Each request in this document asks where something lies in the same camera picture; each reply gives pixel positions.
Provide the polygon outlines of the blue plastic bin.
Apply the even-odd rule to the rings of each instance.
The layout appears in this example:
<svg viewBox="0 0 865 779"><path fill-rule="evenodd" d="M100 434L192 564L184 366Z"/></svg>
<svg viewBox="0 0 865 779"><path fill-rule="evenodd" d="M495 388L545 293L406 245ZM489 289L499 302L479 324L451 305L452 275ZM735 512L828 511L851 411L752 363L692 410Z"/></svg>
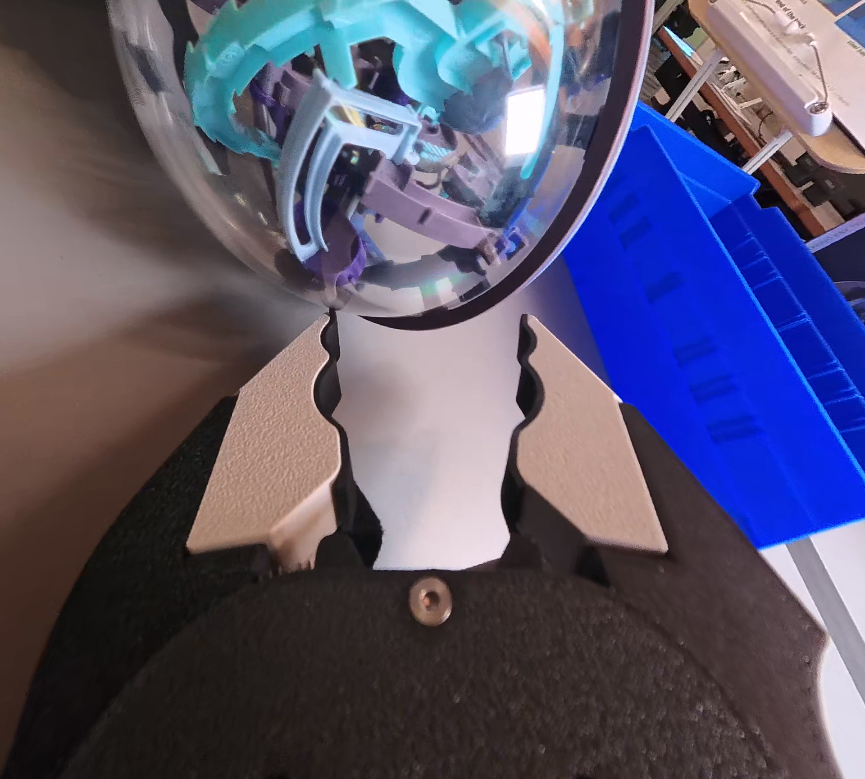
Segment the blue plastic bin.
<svg viewBox="0 0 865 779"><path fill-rule="evenodd" d="M864 515L863 325L755 178L640 104L562 256L612 389L758 548Z"/></svg>

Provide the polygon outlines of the clear maze ball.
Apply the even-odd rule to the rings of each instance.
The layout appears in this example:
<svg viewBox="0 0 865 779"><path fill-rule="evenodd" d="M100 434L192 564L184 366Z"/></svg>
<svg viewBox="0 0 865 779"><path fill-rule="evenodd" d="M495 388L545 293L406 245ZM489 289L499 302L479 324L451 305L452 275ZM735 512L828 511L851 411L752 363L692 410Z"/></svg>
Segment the clear maze ball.
<svg viewBox="0 0 865 779"><path fill-rule="evenodd" d="M209 231L403 331L530 284L636 110L654 0L106 0L137 120Z"/></svg>

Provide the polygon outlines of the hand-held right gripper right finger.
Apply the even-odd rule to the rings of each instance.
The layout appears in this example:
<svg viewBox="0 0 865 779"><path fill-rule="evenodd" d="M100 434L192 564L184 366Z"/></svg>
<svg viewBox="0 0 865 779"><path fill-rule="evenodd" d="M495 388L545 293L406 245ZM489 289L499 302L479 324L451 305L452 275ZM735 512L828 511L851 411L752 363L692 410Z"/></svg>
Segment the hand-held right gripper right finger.
<svg viewBox="0 0 865 779"><path fill-rule="evenodd" d="M520 320L516 405L503 515L543 556L593 548L662 556L661 521L623 402L537 317Z"/></svg>

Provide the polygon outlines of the instruction sheet clipboard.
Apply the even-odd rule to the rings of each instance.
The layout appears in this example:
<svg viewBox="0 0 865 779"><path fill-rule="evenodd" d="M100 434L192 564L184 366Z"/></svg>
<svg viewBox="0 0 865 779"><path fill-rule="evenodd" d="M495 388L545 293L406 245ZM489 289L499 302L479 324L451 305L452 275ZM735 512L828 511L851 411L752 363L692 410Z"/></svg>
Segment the instruction sheet clipboard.
<svg viewBox="0 0 865 779"><path fill-rule="evenodd" d="M688 0L692 17L828 168L863 174L863 0Z"/></svg>

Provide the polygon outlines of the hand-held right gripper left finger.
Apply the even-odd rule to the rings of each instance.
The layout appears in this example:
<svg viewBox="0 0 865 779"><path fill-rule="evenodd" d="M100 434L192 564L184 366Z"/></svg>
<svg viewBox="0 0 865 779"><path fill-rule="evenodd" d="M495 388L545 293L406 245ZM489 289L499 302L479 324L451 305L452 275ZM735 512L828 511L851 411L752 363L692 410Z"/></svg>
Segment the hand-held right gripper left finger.
<svg viewBox="0 0 865 779"><path fill-rule="evenodd" d="M340 436L316 401L331 359L319 317L244 384L186 539L192 555L263 546L314 561L337 530Z"/></svg>

